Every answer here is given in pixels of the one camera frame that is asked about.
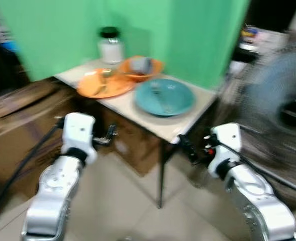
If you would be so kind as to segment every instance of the table leg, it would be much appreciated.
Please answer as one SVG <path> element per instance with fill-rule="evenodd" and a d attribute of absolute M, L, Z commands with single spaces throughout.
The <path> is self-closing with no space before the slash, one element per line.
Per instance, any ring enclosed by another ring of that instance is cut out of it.
<path fill-rule="evenodd" d="M 167 162 L 166 159 L 166 141 L 161 140 L 161 145 L 160 145 L 160 175 L 159 175 L 159 198 L 158 198 L 158 208 L 162 208 L 163 205 L 163 181 L 164 181 L 164 168 Z"/>

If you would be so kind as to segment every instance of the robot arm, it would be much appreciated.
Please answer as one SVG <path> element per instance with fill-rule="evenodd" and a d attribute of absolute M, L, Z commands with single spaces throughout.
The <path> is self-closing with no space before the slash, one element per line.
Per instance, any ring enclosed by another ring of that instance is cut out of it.
<path fill-rule="evenodd" d="M 81 113 L 65 117 L 62 155 L 44 170 L 39 190 L 27 211 L 23 241 L 61 241 L 83 168 L 97 159 L 92 143 L 107 145 L 114 135 L 111 126 L 105 138 L 93 138 L 95 119 Z"/>
<path fill-rule="evenodd" d="M 225 148 L 214 145 L 218 141 L 235 151 L 241 150 L 241 135 L 238 124 L 230 123 L 214 127 L 212 139 L 206 146 L 207 153 L 214 153 L 208 165 L 208 171 L 214 178 L 220 177 L 225 189 L 231 194 L 236 207 L 244 214 L 254 241 L 296 240 L 296 221 L 288 209 L 274 195 L 271 185 L 247 165 L 240 162 L 239 156 Z"/>

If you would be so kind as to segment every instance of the tabletop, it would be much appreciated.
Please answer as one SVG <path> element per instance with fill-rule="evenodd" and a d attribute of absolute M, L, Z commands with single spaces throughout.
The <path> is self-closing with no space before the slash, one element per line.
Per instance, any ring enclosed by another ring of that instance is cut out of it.
<path fill-rule="evenodd" d="M 73 88 L 77 88 L 77 85 L 82 80 L 84 74 L 91 72 L 96 68 L 111 68 L 111 65 L 104 64 L 100 60 L 93 60 L 57 74 L 55 75 L 55 78 Z M 189 131 L 193 124 L 214 102 L 217 94 L 214 91 L 200 88 L 172 76 L 160 74 L 156 78 L 173 79 L 188 86 L 195 96 L 195 104 L 193 108 L 189 112 L 181 115 L 156 117 L 144 112 L 135 105 L 134 90 L 120 96 L 98 99 L 98 102 L 123 117 L 132 120 L 167 142 L 176 144 L 179 141 L 177 136 L 179 134 L 186 134 L 187 131 Z"/>

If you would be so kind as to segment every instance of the black lid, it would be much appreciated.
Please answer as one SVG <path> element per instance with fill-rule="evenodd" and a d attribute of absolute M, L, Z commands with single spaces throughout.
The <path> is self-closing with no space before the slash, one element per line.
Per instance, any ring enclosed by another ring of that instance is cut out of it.
<path fill-rule="evenodd" d="M 104 27 L 100 31 L 100 36 L 105 39 L 116 38 L 119 34 L 120 32 L 116 27 Z"/>

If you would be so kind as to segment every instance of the tiled floor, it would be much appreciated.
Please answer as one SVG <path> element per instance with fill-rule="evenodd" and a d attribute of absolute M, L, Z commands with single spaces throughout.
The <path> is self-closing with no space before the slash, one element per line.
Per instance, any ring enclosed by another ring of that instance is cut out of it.
<path fill-rule="evenodd" d="M 167 164 L 165 206 L 157 209 L 158 170 L 140 178 L 114 153 L 100 156 L 83 173 L 65 240 L 116 241 L 128 235 L 134 241 L 249 240 L 222 183 L 210 179 L 194 188 L 187 179 L 191 168 L 180 155 Z M 14 221 L 0 228 L 0 241 L 20 240 L 22 211 L 17 218 L 4 217 Z"/>

